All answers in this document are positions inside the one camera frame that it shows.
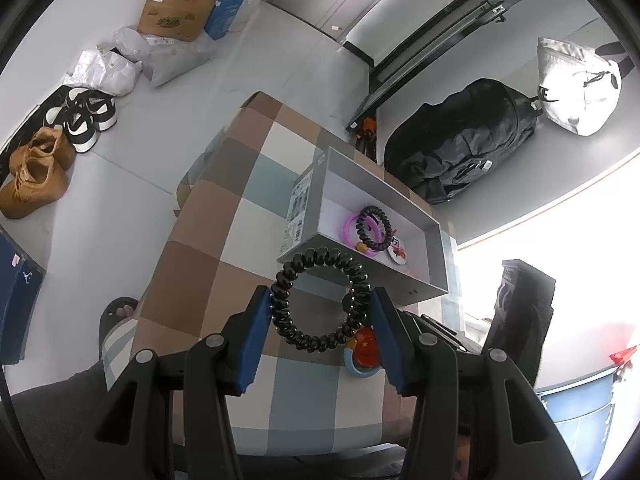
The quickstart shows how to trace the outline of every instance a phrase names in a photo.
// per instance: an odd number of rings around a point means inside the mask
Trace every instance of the black bracelet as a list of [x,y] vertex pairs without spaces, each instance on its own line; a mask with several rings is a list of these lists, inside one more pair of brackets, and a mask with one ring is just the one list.
[[[382,243],[374,242],[369,236],[367,236],[367,231],[364,228],[364,221],[367,216],[378,217],[382,226],[385,228],[385,239]],[[356,220],[356,229],[358,231],[358,236],[362,243],[364,243],[369,249],[372,251],[386,251],[386,249],[391,245],[391,242],[394,240],[394,234],[391,229],[391,222],[389,218],[385,215],[385,212],[382,211],[379,207],[374,205],[368,205],[362,209],[360,214],[358,215],[358,219]]]
[[[335,332],[320,337],[309,336],[298,330],[291,320],[288,301],[289,289],[298,274],[316,265],[340,269],[351,280],[351,309],[347,319]],[[340,254],[338,249],[330,251],[326,247],[320,247],[317,251],[307,249],[304,254],[294,254],[293,260],[282,266],[282,270],[276,274],[276,281],[271,285],[271,316],[278,334],[298,350],[307,352],[324,352],[328,348],[333,350],[339,344],[344,345],[367,319],[371,290],[368,279],[369,276],[362,270],[362,264],[350,254]]]

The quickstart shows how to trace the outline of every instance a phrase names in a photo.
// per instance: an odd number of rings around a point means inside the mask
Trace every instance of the white box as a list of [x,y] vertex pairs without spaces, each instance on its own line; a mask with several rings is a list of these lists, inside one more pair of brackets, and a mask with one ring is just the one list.
[[[343,243],[341,233],[345,220],[367,205],[382,209],[393,229],[398,231],[397,236],[406,249],[405,265],[396,264],[386,251],[367,256]],[[283,263],[295,253],[322,246],[338,248],[360,261],[372,288],[384,286],[399,306],[448,292],[438,222],[389,184],[333,148],[319,155],[296,181],[278,261]],[[313,267],[307,272],[344,286],[349,283],[336,269]]]

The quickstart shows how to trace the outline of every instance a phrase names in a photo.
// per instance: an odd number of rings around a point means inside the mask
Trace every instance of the brown boot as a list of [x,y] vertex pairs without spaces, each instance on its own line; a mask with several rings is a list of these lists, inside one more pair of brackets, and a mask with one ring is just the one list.
[[53,156],[27,156],[15,178],[0,189],[0,211],[7,218],[24,218],[60,199],[68,186],[69,180]]
[[27,156],[50,156],[63,170],[68,170],[76,158],[76,150],[66,139],[62,130],[41,127],[33,134],[30,142],[17,148],[9,158],[9,171],[15,175]]

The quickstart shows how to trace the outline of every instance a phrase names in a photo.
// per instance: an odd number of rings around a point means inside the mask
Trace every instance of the blue box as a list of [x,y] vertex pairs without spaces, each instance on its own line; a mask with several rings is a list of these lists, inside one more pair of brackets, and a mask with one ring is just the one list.
[[243,1],[244,0],[216,0],[209,19],[204,26],[204,30],[212,40],[219,40],[226,34]]
[[0,229],[0,360],[24,357],[27,331],[44,270]]

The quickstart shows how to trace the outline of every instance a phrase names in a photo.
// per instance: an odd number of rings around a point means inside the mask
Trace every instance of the blue gripper pad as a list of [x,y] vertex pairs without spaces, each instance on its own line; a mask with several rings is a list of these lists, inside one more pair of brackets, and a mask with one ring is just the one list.
[[256,287],[246,310],[231,316],[222,329],[229,341],[224,374],[227,395],[240,396],[254,382],[271,322],[269,297],[266,286]]
[[409,389],[406,371],[414,355],[413,345],[398,311],[382,286],[374,288],[371,293],[369,315],[389,383],[399,395],[406,396]]

